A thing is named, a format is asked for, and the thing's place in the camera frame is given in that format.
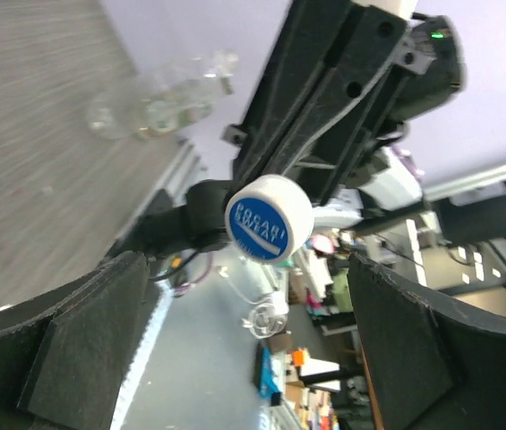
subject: bottle cap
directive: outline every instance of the bottle cap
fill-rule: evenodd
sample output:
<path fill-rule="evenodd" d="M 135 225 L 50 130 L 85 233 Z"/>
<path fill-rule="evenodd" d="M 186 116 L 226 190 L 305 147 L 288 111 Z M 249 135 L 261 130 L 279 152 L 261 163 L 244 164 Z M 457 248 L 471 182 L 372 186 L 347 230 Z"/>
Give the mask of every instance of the bottle cap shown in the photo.
<path fill-rule="evenodd" d="M 248 258 L 278 264 L 312 234 L 313 206 L 296 182 L 280 175 L 265 175 L 230 199 L 225 227 Z"/>

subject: screw hole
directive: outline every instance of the screw hole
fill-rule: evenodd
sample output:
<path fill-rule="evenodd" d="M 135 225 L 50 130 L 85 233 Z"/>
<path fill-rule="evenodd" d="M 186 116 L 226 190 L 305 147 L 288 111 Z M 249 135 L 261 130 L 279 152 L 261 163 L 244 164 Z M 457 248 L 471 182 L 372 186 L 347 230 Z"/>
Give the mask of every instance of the screw hole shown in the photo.
<path fill-rule="evenodd" d="M 404 55 L 404 64 L 411 65 L 412 63 L 414 63 L 415 59 L 416 56 L 413 53 L 408 52 L 407 54 Z"/>
<path fill-rule="evenodd" d="M 378 26 L 378 36 L 387 38 L 394 32 L 394 26 L 391 22 L 383 22 Z"/>
<path fill-rule="evenodd" d="M 346 95 L 351 99 L 357 99 L 362 94 L 362 85 L 358 82 L 351 82 L 346 87 Z"/>

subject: plastic bottle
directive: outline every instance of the plastic bottle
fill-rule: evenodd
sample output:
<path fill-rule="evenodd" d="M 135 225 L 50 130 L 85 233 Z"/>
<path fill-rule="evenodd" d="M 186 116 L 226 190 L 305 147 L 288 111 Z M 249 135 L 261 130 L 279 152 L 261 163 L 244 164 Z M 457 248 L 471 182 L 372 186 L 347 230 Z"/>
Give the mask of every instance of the plastic bottle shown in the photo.
<path fill-rule="evenodd" d="M 216 51 L 118 82 L 91 101 L 88 125 L 106 139 L 173 133 L 210 115 L 219 99 L 232 94 L 230 77 L 237 62 L 232 51 Z"/>

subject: blue label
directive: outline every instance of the blue label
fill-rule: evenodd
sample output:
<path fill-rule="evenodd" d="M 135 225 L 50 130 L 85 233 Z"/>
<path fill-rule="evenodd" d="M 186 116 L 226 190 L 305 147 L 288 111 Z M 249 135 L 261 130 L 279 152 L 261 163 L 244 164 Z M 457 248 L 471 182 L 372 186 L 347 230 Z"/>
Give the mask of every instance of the blue label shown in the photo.
<path fill-rule="evenodd" d="M 268 203 L 247 197 L 229 212 L 228 227 L 240 248 L 259 260 L 274 260 L 287 249 L 287 225 Z"/>

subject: clear plastic bottle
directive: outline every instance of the clear plastic bottle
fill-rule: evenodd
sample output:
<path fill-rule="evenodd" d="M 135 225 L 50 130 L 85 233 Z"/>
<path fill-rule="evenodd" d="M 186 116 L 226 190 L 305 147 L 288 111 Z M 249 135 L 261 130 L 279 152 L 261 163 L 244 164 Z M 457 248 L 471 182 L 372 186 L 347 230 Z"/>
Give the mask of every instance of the clear plastic bottle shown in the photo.
<path fill-rule="evenodd" d="M 219 99 L 232 94 L 230 77 L 237 62 L 232 51 L 216 51 L 118 82 L 91 101 L 88 125 L 106 139 L 173 133 L 209 116 Z"/>

